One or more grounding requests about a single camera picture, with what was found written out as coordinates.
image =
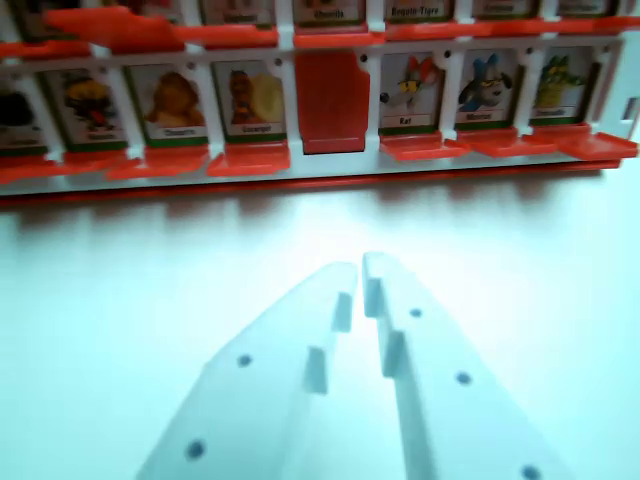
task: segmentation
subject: blue cartoon character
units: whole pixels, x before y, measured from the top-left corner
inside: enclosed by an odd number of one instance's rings
[[[458,97],[461,112],[475,112],[480,107],[495,107],[502,101],[505,89],[511,89],[513,81],[498,71],[498,55],[492,53],[486,62],[473,61],[473,80],[462,89]]]
[[[440,70],[433,58],[428,57],[418,62],[418,59],[411,55],[398,82],[399,92],[392,95],[383,92],[380,94],[380,101],[391,108],[404,105],[407,112],[412,113],[420,99],[420,94],[426,87],[436,83],[439,73]]]

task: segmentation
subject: white plastic frame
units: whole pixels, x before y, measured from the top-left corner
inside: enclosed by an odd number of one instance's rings
[[[0,8],[5,0],[0,0]],[[540,14],[547,20],[557,20],[555,17],[556,0],[543,0]],[[623,0],[619,11],[627,11],[631,0]],[[198,25],[201,22],[197,0],[182,0],[182,14],[185,23]],[[384,28],[384,4],[382,0],[367,0],[366,22],[371,31]],[[445,138],[456,138],[455,111],[457,96],[460,88],[462,59],[466,50],[487,48],[514,48],[518,52],[520,63],[525,67],[523,85],[520,89],[518,106],[514,117],[514,126],[520,134],[531,132],[528,125],[531,107],[535,98],[535,90],[542,68],[544,49],[551,46],[593,46],[601,52],[599,60],[603,68],[599,73],[595,91],[589,105],[585,121],[591,124],[594,131],[604,131],[627,138],[633,126],[633,120],[624,120],[623,112],[630,98],[638,96],[635,82],[633,58],[638,51],[640,34],[627,32],[618,36],[557,36],[555,34],[531,37],[498,37],[498,38],[470,38],[460,37],[455,40],[439,40],[429,42],[389,42],[382,45],[353,49],[359,59],[367,56],[366,63],[359,61],[360,67],[370,75],[369,118],[366,132],[365,150],[346,154],[305,155],[298,129],[298,111],[296,80],[294,69],[294,55],[299,50],[293,48],[294,26],[292,24],[292,8],[290,0],[275,0],[276,23],[279,33],[277,48],[255,48],[236,50],[206,51],[198,45],[187,45],[184,52],[158,53],[142,55],[111,56],[108,49],[94,46],[92,58],[62,59],[51,61],[34,61],[28,63],[5,61],[0,65],[0,73],[30,75],[43,70],[62,70],[71,68],[106,68],[108,80],[114,95],[114,101],[123,116],[123,124],[127,130],[130,158],[140,157],[144,152],[144,141],[139,123],[135,115],[131,115],[130,92],[122,78],[121,67],[140,64],[185,64],[193,62],[196,69],[193,78],[197,82],[201,100],[204,105],[204,116],[207,122],[209,136],[209,153],[213,159],[224,151],[224,135],[216,102],[214,82],[209,64],[218,61],[263,60],[269,64],[269,69],[279,76],[285,91],[285,122],[287,142],[291,152],[291,168],[268,176],[241,176],[234,178],[207,177],[202,171],[195,174],[164,177],[154,179],[136,179],[122,182],[106,182],[96,178],[95,182],[83,182],[82,189],[103,189],[118,187],[138,187],[144,185],[177,185],[191,183],[218,183],[228,181],[252,181],[270,179],[292,179],[309,177],[327,177],[342,175],[360,175],[372,173],[392,173],[407,171],[435,171],[457,168],[482,168],[486,166],[511,166],[523,164],[542,164],[567,161],[578,161],[562,154],[536,155],[531,157],[510,157],[494,159],[472,152],[457,159],[439,159],[409,164],[398,164],[387,155],[380,153],[380,139],[378,136],[379,123],[379,94],[380,94],[380,65],[381,56],[388,53],[401,52],[433,52],[437,64],[446,70],[446,81],[440,109],[439,130]],[[640,5],[634,5],[633,14],[637,15]],[[473,22],[471,18],[471,2],[458,1],[455,4],[454,17],[459,22]],[[11,19],[5,16],[0,20],[0,27],[14,29]],[[46,115],[44,110],[34,106],[36,115],[40,118]],[[61,143],[52,140],[49,144],[52,152],[60,152]],[[56,182],[52,185],[43,182],[23,180],[9,186],[0,187],[0,194],[50,192],[59,191]]]

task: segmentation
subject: character card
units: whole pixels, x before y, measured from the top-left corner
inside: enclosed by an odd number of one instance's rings
[[[0,157],[47,152],[29,100],[8,75],[0,75]]]
[[[470,50],[464,58],[456,128],[511,125],[519,66],[515,50]]]
[[[386,19],[390,23],[442,22],[451,18],[450,0],[389,0]]]
[[[207,143],[202,105],[196,84],[175,65],[127,67],[136,111],[152,147]]]
[[[9,0],[9,6],[22,37],[28,42],[36,42],[71,38],[70,35],[45,25],[44,14],[49,10],[81,8],[82,0]]]
[[[40,78],[69,151],[127,146],[110,88],[99,77],[81,68],[43,72]]]
[[[208,24],[245,23],[271,26],[273,0],[202,0],[204,21]]]
[[[105,6],[122,5],[136,15],[164,17],[171,23],[181,24],[180,0],[103,0]]]
[[[431,53],[394,53],[382,57],[381,135],[430,133],[438,124],[444,72]]]
[[[589,86],[597,75],[592,47],[552,47],[547,50],[531,125],[582,121],[589,104]]]
[[[263,61],[218,62],[213,67],[227,141],[286,138],[282,82]]]
[[[363,0],[293,0],[293,20],[300,27],[359,25]]]
[[[533,0],[474,0],[471,15],[487,20],[528,18],[533,5]]]
[[[613,14],[613,0],[559,0],[561,17],[602,17]]]

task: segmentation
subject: white table surface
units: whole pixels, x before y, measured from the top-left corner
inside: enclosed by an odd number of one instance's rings
[[[0,478],[134,477],[225,342],[315,269],[382,250],[430,286],[576,478],[637,480],[639,179],[627,160],[0,212]],[[330,387],[300,478],[403,479],[361,294]]]

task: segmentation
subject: orange cartoon character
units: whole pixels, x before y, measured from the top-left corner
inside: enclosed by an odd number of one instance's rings
[[[229,91],[232,98],[232,124],[262,123],[253,108],[253,83],[249,75],[242,70],[232,70],[229,78]]]
[[[145,120],[162,128],[203,127],[204,117],[197,105],[198,94],[189,81],[177,72],[168,72],[160,77],[153,109]]]

